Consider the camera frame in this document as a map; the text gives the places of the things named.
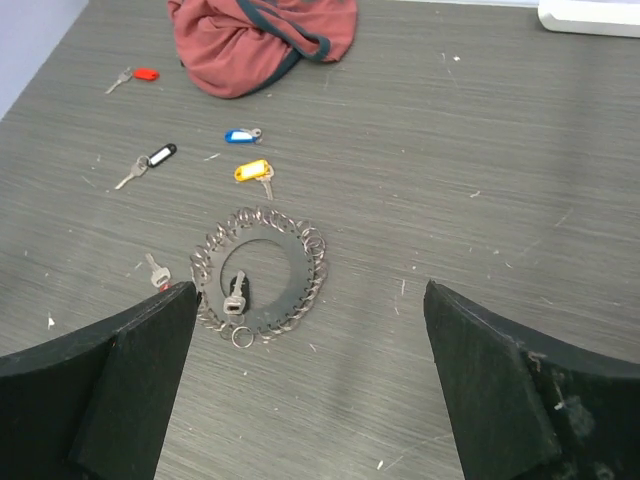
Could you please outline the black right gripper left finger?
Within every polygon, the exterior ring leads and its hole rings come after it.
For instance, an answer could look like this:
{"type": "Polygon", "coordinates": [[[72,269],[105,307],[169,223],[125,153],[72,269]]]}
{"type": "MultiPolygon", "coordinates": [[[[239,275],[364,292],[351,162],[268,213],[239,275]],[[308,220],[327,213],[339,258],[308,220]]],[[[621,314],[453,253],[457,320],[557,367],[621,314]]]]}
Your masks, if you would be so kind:
{"type": "Polygon", "coordinates": [[[154,478],[200,299],[181,282],[3,356],[2,478],[154,478]]]}

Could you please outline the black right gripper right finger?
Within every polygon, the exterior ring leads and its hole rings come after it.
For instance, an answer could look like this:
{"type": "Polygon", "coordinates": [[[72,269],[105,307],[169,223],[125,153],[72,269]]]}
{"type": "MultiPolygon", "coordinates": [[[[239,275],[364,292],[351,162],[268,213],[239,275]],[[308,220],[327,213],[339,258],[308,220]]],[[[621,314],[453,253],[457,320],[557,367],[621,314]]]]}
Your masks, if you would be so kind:
{"type": "Polygon", "coordinates": [[[638,364],[518,324],[435,281],[423,311],[465,478],[638,478],[638,364]]]}

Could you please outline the silver key with black tag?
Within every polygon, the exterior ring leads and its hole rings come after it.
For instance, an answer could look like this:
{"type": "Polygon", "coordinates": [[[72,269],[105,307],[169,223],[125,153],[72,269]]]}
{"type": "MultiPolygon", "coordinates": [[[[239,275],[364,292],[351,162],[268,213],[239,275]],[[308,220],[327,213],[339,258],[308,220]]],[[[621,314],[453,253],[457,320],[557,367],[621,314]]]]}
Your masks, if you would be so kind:
{"type": "Polygon", "coordinates": [[[250,284],[243,270],[230,282],[229,295],[224,299],[223,312],[226,315],[244,315],[250,307],[250,284]]]}

